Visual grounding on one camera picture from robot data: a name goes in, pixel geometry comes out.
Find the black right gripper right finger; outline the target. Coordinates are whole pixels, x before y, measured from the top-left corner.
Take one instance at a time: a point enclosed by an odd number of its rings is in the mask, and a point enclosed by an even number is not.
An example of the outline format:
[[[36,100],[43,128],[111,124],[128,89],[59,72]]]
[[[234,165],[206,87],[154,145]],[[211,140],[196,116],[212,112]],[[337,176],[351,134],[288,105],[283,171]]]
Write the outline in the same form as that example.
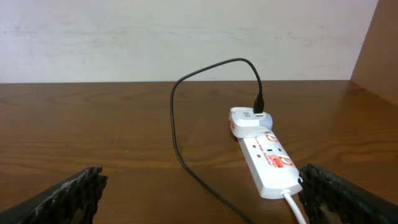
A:
[[[303,166],[298,193],[310,223],[397,224],[397,205],[316,164]]]

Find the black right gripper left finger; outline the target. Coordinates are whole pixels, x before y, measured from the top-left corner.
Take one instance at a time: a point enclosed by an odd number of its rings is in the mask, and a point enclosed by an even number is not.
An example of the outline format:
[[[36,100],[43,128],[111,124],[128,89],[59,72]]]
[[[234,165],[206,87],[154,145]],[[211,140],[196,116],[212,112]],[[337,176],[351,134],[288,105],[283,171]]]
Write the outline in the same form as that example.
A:
[[[3,224],[92,224],[108,177],[87,167],[26,201],[1,212]]]

